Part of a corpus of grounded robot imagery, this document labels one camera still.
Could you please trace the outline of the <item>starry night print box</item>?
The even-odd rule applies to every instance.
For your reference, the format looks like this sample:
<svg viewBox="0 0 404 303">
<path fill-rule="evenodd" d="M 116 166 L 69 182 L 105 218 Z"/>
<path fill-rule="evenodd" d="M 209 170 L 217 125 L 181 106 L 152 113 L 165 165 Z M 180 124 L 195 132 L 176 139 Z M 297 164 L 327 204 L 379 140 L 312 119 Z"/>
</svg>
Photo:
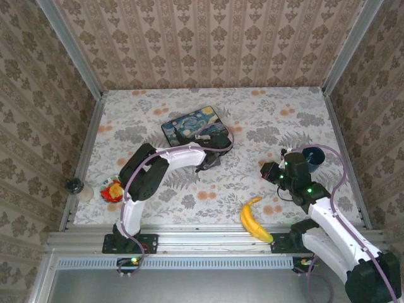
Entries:
<svg viewBox="0 0 404 303">
<path fill-rule="evenodd" d="M 175 118 L 161 125 L 170 147 L 166 154 L 229 152 L 234 145 L 234 135 L 221 121 L 213 107 L 207 106 Z"/>
</svg>

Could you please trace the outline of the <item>dark blue mug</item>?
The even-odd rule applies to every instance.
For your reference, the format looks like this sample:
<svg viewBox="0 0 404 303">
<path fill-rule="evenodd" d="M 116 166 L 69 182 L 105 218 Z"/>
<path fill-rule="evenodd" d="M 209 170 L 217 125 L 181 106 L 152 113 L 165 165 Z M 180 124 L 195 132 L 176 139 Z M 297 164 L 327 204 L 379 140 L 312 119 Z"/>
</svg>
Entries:
<svg viewBox="0 0 404 303">
<path fill-rule="evenodd" d="M 323 164 L 325 160 L 325 154 L 319 147 L 307 147 L 302 150 L 302 154 L 306 159 L 308 169 L 310 173 L 313 173 Z"/>
</svg>

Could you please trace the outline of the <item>floral fern print tablecloth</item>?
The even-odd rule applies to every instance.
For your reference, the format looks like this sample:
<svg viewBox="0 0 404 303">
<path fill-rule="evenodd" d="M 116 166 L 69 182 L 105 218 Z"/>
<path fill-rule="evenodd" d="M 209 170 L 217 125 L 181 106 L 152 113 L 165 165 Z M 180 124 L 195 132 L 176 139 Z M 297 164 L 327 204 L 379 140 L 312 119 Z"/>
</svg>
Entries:
<svg viewBox="0 0 404 303">
<path fill-rule="evenodd" d="M 262 224 L 293 224 L 305 213 L 290 196 L 261 178 L 265 162 L 279 162 L 282 148 L 322 144 L 338 149 L 323 94 L 318 87 L 116 90 L 107 95 L 86 181 L 91 201 L 79 203 L 74 223 L 116 223 L 121 205 L 104 201 L 103 182 L 119 173 L 143 144 L 168 147 L 161 126 L 198 109 L 216 112 L 235 135 L 233 149 L 218 167 L 186 167 L 165 176 L 147 201 L 145 225 L 238 225 L 243 204 Z"/>
</svg>

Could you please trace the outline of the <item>yellow banana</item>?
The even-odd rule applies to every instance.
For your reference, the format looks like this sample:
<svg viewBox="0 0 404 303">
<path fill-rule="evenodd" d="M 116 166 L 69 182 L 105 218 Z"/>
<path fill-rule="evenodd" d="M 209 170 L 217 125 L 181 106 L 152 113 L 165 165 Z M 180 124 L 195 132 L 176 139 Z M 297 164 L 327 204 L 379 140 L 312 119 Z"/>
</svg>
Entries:
<svg viewBox="0 0 404 303">
<path fill-rule="evenodd" d="M 262 197 L 255 197 L 247 202 L 241 209 L 240 218 L 245 230 L 255 239 L 271 244 L 274 241 L 273 236 L 267 232 L 263 226 L 253 217 L 251 207 L 253 204 L 262 200 Z"/>
</svg>

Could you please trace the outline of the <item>grey metal panel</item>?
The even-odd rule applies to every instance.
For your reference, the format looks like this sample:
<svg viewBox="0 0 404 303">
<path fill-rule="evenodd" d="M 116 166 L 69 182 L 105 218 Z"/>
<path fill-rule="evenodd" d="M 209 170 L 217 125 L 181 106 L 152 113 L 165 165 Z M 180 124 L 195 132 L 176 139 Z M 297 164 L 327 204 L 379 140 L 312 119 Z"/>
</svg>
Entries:
<svg viewBox="0 0 404 303">
<path fill-rule="evenodd" d="M 310 303 L 289 270 L 59 271 L 48 303 Z"/>
</svg>

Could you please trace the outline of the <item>black capped white bottle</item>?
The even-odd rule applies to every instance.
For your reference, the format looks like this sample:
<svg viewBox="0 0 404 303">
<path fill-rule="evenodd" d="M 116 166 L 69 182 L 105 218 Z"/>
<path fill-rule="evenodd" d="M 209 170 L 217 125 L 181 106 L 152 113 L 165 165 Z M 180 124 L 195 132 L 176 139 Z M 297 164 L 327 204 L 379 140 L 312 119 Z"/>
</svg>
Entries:
<svg viewBox="0 0 404 303">
<path fill-rule="evenodd" d="M 89 202 L 94 196 L 94 190 L 78 177 L 66 179 L 65 188 L 78 201 Z"/>
</svg>

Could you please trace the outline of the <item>aluminium right side rail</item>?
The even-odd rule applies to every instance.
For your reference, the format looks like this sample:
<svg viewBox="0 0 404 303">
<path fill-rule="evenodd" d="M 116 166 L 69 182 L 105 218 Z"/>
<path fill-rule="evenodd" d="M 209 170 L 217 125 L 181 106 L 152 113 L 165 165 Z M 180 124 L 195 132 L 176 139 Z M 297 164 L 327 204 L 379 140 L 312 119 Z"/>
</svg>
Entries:
<svg viewBox="0 0 404 303">
<path fill-rule="evenodd" d="M 350 183 L 351 188 L 352 188 L 353 196 L 355 198 L 357 208 L 359 209 L 359 213 L 361 215 L 364 227 L 366 229 L 372 230 L 373 226 L 372 226 L 368 211 L 367 211 L 367 209 L 365 207 L 364 199 L 363 199 L 362 194 L 360 192 L 359 183 L 357 182 L 357 178 L 355 176 L 354 168 L 353 168 L 352 163 L 350 161 L 348 150 L 347 150 L 347 147 L 345 145 L 345 141 L 343 139 L 342 131 L 340 129 L 340 125 L 338 123 L 338 119 L 337 119 L 337 116 L 335 114 L 333 104 L 331 102 L 330 96 L 327 95 L 324 92 L 323 89 L 321 89 L 321 92 L 323 93 L 324 101 L 325 101 L 325 104 L 326 104 L 326 108 L 328 110 L 328 114 L 329 114 L 329 117 L 330 117 L 331 124 L 332 124 L 334 132 L 335 132 L 336 141 L 338 143 L 338 147 L 340 149 L 341 156 L 344 159 L 345 164 L 346 164 L 347 177 L 349 179 L 349 183 Z"/>
</svg>

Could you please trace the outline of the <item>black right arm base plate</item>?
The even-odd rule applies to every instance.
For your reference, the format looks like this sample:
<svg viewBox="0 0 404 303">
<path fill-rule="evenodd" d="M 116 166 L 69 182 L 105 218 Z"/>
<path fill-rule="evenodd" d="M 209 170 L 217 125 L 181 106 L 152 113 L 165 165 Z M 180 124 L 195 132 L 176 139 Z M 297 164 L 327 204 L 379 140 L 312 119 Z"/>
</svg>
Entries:
<svg viewBox="0 0 404 303">
<path fill-rule="evenodd" d="M 302 244 L 289 233 L 278 233 L 273 234 L 271 251 L 275 254 L 303 253 L 305 249 Z"/>
</svg>

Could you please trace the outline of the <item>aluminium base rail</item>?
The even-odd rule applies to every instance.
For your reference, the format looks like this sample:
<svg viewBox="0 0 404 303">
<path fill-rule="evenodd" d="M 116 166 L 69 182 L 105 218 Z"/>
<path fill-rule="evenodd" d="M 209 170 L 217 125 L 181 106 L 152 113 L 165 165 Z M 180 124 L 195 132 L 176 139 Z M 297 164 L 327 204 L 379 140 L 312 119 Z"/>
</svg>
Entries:
<svg viewBox="0 0 404 303">
<path fill-rule="evenodd" d="M 157 234 L 158 256 L 269 256 L 271 246 L 253 238 L 240 225 L 145 225 Z M 77 256 L 100 255 L 112 225 L 69 225 L 51 232 L 48 250 Z"/>
</svg>

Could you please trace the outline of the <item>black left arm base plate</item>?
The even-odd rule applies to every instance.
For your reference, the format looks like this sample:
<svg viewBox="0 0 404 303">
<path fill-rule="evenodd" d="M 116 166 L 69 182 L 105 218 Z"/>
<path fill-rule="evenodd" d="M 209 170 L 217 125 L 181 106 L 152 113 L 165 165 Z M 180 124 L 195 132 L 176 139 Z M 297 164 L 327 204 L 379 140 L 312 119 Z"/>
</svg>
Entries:
<svg viewBox="0 0 404 303">
<path fill-rule="evenodd" d="M 137 241 L 142 245 L 145 254 L 156 254 L 158 247 L 157 234 L 140 234 Z M 102 245 L 103 254 L 141 254 L 141 249 L 133 240 L 122 235 L 107 234 Z"/>
</svg>

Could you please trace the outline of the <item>aluminium left side rail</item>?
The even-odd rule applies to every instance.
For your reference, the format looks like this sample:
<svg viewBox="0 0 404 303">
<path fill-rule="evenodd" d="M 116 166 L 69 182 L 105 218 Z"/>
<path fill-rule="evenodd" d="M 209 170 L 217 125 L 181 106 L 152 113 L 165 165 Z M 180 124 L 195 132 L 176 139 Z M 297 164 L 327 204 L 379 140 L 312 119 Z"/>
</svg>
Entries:
<svg viewBox="0 0 404 303">
<path fill-rule="evenodd" d="M 90 163 L 93 146 L 98 133 L 98 127 L 100 125 L 100 120 L 104 112 L 104 106 L 107 101 L 108 93 L 104 93 L 102 97 L 96 102 L 91 121 L 88 126 L 88 131 L 86 138 L 82 147 L 80 159 L 75 172 L 75 177 L 78 177 L 82 181 L 85 180 L 86 172 Z M 68 223 L 71 221 L 70 216 L 74 216 L 75 208 L 79 200 L 76 195 L 70 194 L 67 198 L 66 206 L 64 209 L 63 216 L 61 218 L 61 223 L 59 226 L 59 232 L 64 232 L 68 228 Z"/>
</svg>

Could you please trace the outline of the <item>aluminium right frame post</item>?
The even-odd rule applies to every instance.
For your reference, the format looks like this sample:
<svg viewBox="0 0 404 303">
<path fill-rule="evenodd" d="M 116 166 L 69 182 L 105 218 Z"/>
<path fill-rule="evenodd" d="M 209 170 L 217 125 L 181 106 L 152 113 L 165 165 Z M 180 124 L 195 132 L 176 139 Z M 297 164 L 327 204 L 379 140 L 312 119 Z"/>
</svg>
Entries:
<svg viewBox="0 0 404 303">
<path fill-rule="evenodd" d="M 322 87 L 324 95 L 330 96 L 334 90 L 383 2 L 384 0 L 365 0 L 340 53 L 337 55 L 336 60 L 325 79 Z"/>
</svg>

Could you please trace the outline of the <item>aluminium frame post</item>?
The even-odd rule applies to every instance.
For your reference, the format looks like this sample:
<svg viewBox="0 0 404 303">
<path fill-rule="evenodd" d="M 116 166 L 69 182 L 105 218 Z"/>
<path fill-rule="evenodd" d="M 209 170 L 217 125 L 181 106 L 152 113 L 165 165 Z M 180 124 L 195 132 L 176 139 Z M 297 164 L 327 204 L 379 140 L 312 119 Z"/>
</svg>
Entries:
<svg viewBox="0 0 404 303">
<path fill-rule="evenodd" d="M 324 95 L 330 96 L 334 90 L 383 2 L 384 0 L 365 0 L 340 53 L 337 55 L 336 60 L 325 79 L 322 87 Z"/>
<path fill-rule="evenodd" d="M 68 27 L 65 19 L 63 18 L 59 8 L 54 0 L 36 0 L 48 19 L 50 25 L 54 29 L 56 35 L 61 41 L 62 45 L 66 49 L 73 64 L 79 71 L 86 87 L 91 92 L 94 99 L 98 102 L 103 95 L 103 89 L 101 88 L 98 80 L 96 79 L 89 61 L 85 58 L 81 51 L 77 41 L 73 37 L 71 30 Z"/>
</svg>

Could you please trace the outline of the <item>aluminium left frame post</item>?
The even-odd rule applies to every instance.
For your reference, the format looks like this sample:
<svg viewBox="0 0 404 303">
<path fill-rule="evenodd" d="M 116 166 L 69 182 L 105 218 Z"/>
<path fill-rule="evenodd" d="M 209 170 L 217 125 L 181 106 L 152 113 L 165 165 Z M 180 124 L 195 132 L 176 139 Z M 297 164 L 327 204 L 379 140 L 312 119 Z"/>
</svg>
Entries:
<svg viewBox="0 0 404 303">
<path fill-rule="evenodd" d="M 86 87 L 91 92 L 94 99 L 98 102 L 103 95 L 103 89 L 101 88 L 98 80 L 96 79 L 89 61 L 85 58 L 81 51 L 77 41 L 73 37 L 71 30 L 68 27 L 65 19 L 63 18 L 59 8 L 54 0 L 36 0 L 48 19 L 50 25 L 54 29 L 56 35 L 61 41 L 62 45 L 66 49 L 73 64 L 79 71 Z"/>
</svg>

